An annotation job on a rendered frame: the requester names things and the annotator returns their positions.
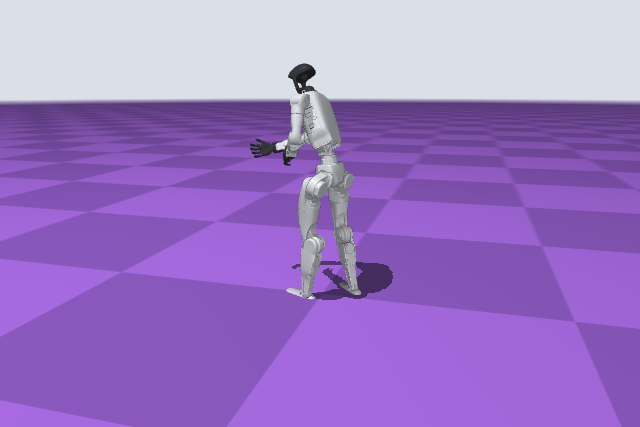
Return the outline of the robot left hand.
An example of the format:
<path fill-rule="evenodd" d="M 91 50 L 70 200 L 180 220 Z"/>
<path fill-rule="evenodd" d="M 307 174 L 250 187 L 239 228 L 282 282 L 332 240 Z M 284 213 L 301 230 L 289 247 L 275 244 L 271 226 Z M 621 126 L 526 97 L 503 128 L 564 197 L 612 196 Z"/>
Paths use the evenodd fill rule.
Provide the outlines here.
<path fill-rule="evenodd" d="M 284 161 L 284 165 L 290 166 L 291 164 L 287 164 L 287 162 L 290 162 L 290 160 L 295 157 L 286 157 L 286 149 L 287 149 L 287 146 L 285 146 L 285 150 L 283 151 L 283 161 Z"/>

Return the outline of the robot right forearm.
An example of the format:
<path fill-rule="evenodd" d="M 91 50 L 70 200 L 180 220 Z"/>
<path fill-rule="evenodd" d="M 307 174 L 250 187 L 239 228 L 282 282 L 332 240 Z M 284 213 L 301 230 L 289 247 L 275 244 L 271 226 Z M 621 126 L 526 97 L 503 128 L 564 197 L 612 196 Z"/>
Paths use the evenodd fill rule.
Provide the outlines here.
<path fill-rule="evenodd" d="M 304 132 L 303 132 L 303 133 L 304 133 Z M 288 140 L 284 140 L 283 142 L 276 143 L 276 144 L 275 144 L 275 146 L 276 146 L 276 150 L 277 150 L 277 151 L 278 151 L 278 150 L 285 150 L 285 146 L 287 146 L 287 142 L 288 142 Z M 305 141 L 303 142 L 303 144 L 302 144 L 302 145 L 300 145 L 300 147 L 303 147 L 304 145 L 305 145 Z"/>

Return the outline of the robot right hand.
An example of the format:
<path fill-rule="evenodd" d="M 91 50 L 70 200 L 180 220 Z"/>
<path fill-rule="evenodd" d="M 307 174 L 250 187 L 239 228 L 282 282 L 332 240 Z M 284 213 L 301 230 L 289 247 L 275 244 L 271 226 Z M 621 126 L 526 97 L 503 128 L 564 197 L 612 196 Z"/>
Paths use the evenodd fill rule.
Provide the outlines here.
<path fill-rule="evenodd" d="M 257 152 L 253 152 L 252 151 L 252 154 L 260 154 L 260 153 L 262 153 L 260 155 L 254 155 L 255 158 L 262 157 L 262 156 L 267 156 L 267 155 L 271 154 L 272 152 L 279 153 L 279 152 L 283 152 L 284 151 L 284 150 L 278 150 L 278 151 L 276 150 L 275 144 L 279 143 L 279 142 L 274 142 L 274 143 L 270 144 L 269 142 L 266 143 L 266 142 L 264 142 L 262 140 L 259 140 L 257 138 L 255 140 L 258 141 L 258 142 L 263 143 L 263 144 L 260 144 L 260 145 L 259 144 L 252 144 L 252 143 L 250 144 L 253 147 L 260 147 L 260 148 L 250 148 L 250 150 L 253 150 L 253 151 L 260 150 L 260 151 L 257 151 Z"/>

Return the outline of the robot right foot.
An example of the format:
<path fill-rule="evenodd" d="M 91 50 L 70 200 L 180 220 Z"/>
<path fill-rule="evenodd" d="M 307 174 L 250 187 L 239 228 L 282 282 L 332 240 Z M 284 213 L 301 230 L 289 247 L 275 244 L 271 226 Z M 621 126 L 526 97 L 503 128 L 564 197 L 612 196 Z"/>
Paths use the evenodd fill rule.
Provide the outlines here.
<path fill-rule="evenodd" d="M 340 285 L 341 287 L 343 287 L 345 290 L 349 291 L 350 293 L 352 293 L 352 294 L 354 294 L 354 295 L 361 295 L 361 294 L 362 294 L 362 293 L 361 293 L 361 291 L 360 291 L 360 289 L 356 289 L 355 285 L 353 286 L 353 287 L 354 287 L 354 290 L 350 290 L 350 289 L 348 288 L 348 283 L 346 283 L 346 282 L 341 282 L 341 283 L 339 283 L 339 285 Z"/>

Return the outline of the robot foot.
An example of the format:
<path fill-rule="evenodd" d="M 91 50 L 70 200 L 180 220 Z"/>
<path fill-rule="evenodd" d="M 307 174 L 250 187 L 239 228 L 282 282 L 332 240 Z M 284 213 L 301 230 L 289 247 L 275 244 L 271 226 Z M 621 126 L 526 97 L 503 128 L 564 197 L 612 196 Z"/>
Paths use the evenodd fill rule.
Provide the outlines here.
<path fill-rule="evenodd" d="M 352 293 L 352 294 L 354 294 L 354 295 L 361 295 L 361 294 L 362 294 L 362 293 L 361 293 L 361 291 L 360 291 L 360 289 L 356 289 L 355 285 L 353 286 L 353 287 L 354 287 L 354 290 L 350 290 L 350 289 L 348 288 L 348 283 L 346 283 L 346 282 L 341 282 L 341 283 L 339 283 L 339 285 L 340 285 L 341 287 L 343 287 L 345 290 L 349 291 L 350 293 Z"/>
<path fill-rule="evenodd" d="M 302 290 L 295 289 L 295 288 L 288 288 L 286 291 L 289 292 L 289 293 L 292 293 L 294 295 L 303 297 L 303 295 L 301 296 L 301 294 L 300 294 L 302 292 Z M 303 292 L 304 292 L 304 290 L 303 290 Z M 309 293 L 308 297 L 309 298 L 307 298 L 307 299 L 315 299 L 316 298 L 314 295 L 312 295 L 312 294 L 310 295 L 310 293 Z M 305 298 L 305 297 L 303 297 L 303 298 Z"/>

